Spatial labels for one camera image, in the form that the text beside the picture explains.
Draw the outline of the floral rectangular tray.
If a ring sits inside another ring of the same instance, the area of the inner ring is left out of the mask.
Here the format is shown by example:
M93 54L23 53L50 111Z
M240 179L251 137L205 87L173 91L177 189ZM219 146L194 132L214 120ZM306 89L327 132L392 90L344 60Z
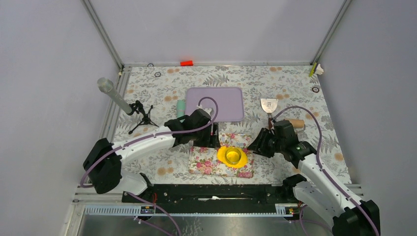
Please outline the floral rectangular tray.
M219 134L220 147L192 147L189 156L189 172L197 175L219 177L252 178L254 176L254 154L248 149L252 136L246 134ZM231 167L218 159L218 151L229 147L240 148L246 162L239 168Z

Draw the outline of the yellow dough piece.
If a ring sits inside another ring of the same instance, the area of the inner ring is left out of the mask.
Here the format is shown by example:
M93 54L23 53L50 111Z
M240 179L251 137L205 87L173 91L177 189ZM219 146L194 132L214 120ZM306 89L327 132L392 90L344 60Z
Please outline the yellow dough piece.
M248 157L239 147L222 146L217 151L217 159L228 167L239 169L247 165Z

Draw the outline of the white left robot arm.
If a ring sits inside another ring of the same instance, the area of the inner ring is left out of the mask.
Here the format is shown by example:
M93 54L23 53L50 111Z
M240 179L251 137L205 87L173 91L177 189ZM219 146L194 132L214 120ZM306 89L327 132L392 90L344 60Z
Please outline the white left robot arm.
M97 194L112 190L129 192L140 202L152 197L152 188L142 174L124 170L124 166L160 150L184 145L190 141L206 141L213 123L209 109L196 109L191 115L169 120L163 126L145 135L111 143L107 138L98 140L83 162L86 171L82 181L89 178L90 184L81 183L82 188L93 188Z

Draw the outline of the wooden dough roller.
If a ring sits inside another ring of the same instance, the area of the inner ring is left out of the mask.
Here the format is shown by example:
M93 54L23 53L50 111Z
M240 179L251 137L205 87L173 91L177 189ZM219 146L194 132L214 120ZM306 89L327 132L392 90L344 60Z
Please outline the wooden dough roller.
M295 131L300 132L300 131L305 130L304 120L302 119L287 119L287 120L291 123Z

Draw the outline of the metal spatula wooden handle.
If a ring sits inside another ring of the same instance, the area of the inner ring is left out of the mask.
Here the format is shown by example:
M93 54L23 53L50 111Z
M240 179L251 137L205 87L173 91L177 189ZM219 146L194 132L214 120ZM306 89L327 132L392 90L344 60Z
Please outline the metal spatula wooden handle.
M268 129L273 128L273 116L278 106L278 99L276 98L260 98L261 108L268 116Z

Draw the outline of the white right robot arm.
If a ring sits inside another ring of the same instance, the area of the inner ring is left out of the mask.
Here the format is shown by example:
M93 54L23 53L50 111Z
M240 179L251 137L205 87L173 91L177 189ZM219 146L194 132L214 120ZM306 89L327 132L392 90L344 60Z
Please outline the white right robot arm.
M300 141L288 120L278 121L273 129L261 129L248 150L271 158L284 156L300 174L283 180L282 196L293 203L299 200L321 216L334 236L379 236L379 207L364 201L330 171L307 141Z

